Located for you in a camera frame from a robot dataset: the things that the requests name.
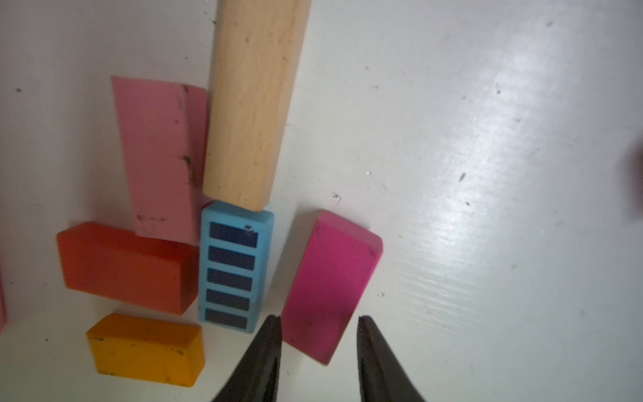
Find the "light pink block top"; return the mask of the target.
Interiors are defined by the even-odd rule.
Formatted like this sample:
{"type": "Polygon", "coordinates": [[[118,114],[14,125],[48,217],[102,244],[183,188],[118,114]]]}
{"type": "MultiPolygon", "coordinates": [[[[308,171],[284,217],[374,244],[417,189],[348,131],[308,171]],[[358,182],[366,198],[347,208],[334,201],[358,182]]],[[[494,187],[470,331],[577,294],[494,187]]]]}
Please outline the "light pink block top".
{"type": "Polygon", "coordinates": [[[199,243],[208,92],[182,83],[112,77],[135,232],[199,243]]]}

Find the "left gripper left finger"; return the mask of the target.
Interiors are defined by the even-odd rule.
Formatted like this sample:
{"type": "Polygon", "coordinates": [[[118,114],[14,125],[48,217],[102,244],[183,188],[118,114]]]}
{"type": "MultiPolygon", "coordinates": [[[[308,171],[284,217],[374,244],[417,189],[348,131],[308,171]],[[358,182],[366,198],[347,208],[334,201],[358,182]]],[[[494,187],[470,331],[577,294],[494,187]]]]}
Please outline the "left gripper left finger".
{"type": "Polygon", "coordinates": [[[281,318],[270,315],[213,402],[277,401],[281,347],[281,318]]]}

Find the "magenta block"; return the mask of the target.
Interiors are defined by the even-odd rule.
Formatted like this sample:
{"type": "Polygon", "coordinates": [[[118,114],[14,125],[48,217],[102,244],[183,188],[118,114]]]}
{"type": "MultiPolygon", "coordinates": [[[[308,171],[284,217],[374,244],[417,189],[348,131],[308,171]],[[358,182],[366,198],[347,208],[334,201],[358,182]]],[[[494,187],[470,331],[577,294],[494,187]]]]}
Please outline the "magenta block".
{"type": "Polygon", "coordinates": [[[321,212],[281,313],[282,340],[329,364],[382,254],[377,234],[321,212]]]}

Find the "blue striped block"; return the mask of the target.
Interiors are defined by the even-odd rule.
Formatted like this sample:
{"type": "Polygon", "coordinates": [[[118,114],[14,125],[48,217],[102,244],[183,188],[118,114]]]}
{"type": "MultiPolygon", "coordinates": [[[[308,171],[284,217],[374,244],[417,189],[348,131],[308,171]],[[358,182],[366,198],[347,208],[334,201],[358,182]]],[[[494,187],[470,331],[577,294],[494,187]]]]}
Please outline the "blue striped block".
{"type": "Polygon", "coordinates": [[[253,333],[262,309],[274,214],[214,201],[202,211],[199,320],[253,333]]]}

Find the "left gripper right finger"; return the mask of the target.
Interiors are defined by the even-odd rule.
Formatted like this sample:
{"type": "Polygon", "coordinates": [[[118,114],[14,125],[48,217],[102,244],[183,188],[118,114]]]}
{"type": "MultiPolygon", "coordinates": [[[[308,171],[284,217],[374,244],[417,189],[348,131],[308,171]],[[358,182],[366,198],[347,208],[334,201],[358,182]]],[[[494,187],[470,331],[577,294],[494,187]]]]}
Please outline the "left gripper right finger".
{"type": "Polygon", "coordinates": [[[425,401],[370,316],[358,320],[357,350],[361,401],[425,401]]]}

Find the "red block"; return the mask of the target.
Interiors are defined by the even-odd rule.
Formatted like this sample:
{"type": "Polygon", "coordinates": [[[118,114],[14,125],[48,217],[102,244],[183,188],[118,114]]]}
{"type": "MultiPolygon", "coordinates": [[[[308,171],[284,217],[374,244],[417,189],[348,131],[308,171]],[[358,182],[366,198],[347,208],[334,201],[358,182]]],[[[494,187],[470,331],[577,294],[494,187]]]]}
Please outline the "red block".
{"type": "Polygon", "coordinates": [[[56,236],[65,286],[182,315],[198,294],[199,248],[85,222],[56,236]]]}

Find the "wooden block horizontal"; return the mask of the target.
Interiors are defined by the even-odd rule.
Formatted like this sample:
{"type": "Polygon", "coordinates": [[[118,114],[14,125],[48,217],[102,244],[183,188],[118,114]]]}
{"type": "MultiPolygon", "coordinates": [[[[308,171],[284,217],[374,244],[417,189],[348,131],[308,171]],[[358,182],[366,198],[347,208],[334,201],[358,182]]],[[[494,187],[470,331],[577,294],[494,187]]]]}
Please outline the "wooden block horizontal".
{"type": "Polygon", "coordinates": [[[309,1],[221,1],[211,65],[203,191],[260,211],[269,204],[309,1]]]}

